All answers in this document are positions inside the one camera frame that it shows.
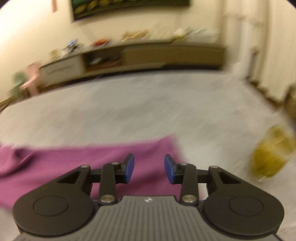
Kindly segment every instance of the purple cloth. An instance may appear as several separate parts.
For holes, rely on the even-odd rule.
[[[92,169],[106,163],[122,162],[128,153],[135,156],[135,167],[129,184],[118,184],[122,195],[176,195],[181,186],[171,185],[164,169],[164,156],[180,162],[171,137],[133,145],[29,149],[0,145],[0,207],[11,209],[25,193],[75,169],[88,164]],[[98,184],[93,184],[91,197],[97,198]]]

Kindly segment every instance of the white curtain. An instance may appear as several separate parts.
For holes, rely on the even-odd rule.
[[[228,49],[226,68],[239,78],[249,75],[252,54],[260,53],[263,46],[266,5],[267,0],[226,0],[223,41]]]
[[[267,50],[259,88],[266,96],[282,102],[296,84],[296,10],[287,0],[269,0]]]

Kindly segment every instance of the white bed sheet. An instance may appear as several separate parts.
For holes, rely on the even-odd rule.
[[[18,146],[76,146],[134,142],[173,134],[185,161],[218,165],[277,197],[285,208],[278,234],[296,237],[296,164],[258,183],[249,156],[266,130],[287,124],[252,88],[223,72],[149,72],[76,84],[8,107],[0,141]],[[0,210],[0,240],[18,234]]]

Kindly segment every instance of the wall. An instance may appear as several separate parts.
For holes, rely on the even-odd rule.
[[[126,31],[155,29],[172,33],[178,27],[207,27],[218,30],[220,0],[191,0],[187,9],[171,7],[135,8],[115,11],[72,22],[70,0],[58,0],[52,13],[51,0],[10,0],[0,9],[0,101],[13,87],[13,74],[30,63],[46,62],[48,53],[73,38],[91,44],[110,36],[119,40]]]

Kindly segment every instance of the gray ribbed plate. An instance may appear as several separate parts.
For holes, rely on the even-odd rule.
[[[173,196],[124,196],[103,206],[77,232],[56,238],[22,234],[15,241],[235,241],[211,228],[195,207]],[[257,241],[278,241],[271,235]]]

